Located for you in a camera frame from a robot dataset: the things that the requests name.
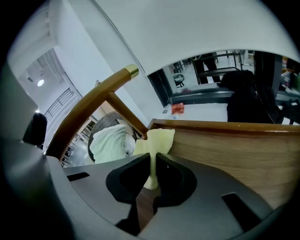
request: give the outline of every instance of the black bag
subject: black bag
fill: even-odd
[[[272,88],[252,72],[227,73],[218,86],[235,91],[228,101],[228,122],[282,123],[283,115],[275,103]]]

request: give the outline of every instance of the person in black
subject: person in black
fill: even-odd
[[[212,53],[207,53],[207,54],[203,54],[201,56],[196,56],[196,58],[199,58],[199,57],[212,57]],[[196,72],[198,74],[204,72],[203,63],[207,66],[209,71],[217,69],[214,58],[208,58],[203,61],[201,61],[201,60],[194,61]],[[200,78],[200,80],[198,79],[198,84],[208,83],[207,77],[199,77],[199,78]],[[221,81],[219,76],[214,76],[214,77],[212,77],[212,79],[214,80],[215,83],[219,83]]]

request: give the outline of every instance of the white towel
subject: white towel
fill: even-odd
[[[90,151],[94,155],[95,164],[128,157],[128,149],[125,148],[125,125],[107,127],[95,133],[93,137]]]

